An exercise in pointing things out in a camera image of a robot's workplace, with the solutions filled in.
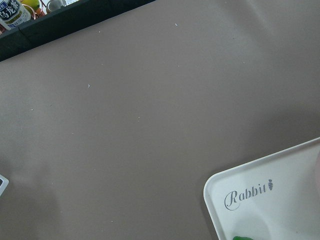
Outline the cream plastic tray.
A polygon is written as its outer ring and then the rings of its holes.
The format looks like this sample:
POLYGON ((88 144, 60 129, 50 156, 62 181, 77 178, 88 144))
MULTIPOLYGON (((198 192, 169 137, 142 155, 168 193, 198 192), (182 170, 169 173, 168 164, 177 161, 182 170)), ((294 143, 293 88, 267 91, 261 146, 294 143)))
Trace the cream plastic tray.
POLYGON ((316 138, 211 176, 203 198, 217 237, 319 239, 319 156, 316 138))

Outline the green lime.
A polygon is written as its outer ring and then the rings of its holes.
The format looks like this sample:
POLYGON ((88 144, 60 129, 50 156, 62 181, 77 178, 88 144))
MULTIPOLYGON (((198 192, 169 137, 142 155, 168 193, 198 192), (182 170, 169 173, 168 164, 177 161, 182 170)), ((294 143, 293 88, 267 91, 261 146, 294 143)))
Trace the green lime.
POLYGON ((232 240, 253 240, 253 239, 247 236, 234 236, 232 240))

